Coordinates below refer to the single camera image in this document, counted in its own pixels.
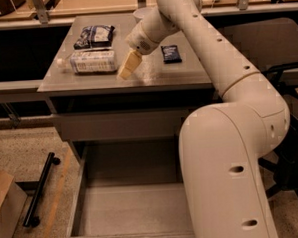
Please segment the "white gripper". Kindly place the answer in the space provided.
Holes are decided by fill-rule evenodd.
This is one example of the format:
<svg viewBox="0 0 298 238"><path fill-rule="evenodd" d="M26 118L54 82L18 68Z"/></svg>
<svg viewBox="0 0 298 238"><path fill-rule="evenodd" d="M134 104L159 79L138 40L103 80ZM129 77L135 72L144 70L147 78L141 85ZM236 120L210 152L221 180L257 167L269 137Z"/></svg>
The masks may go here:
<svg viewBox="0 0 298 238"><path fill-rule="evenodd" d="M140 66L142 55L149 55L159 45L158 24L141 20L132 29L126 38L126 42L133 50L128 52L127 57L120 65L118 77L127 79Z"/></svg>

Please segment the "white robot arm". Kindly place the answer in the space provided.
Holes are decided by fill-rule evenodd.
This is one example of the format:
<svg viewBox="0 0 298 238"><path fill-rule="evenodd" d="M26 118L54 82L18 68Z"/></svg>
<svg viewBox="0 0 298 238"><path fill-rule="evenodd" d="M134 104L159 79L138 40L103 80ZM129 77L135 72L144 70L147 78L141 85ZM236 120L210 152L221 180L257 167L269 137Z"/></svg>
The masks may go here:
<svg viewBox="0 0 298 238"><path fill-rule="evenodd" d="M180 166L195 238L278 238L259 158L289 130L290 112L278 91L203 17L195 0L157 0L129 33L129 77L171 34L184 33L220 95L190 114L179 135Z"/></svg>

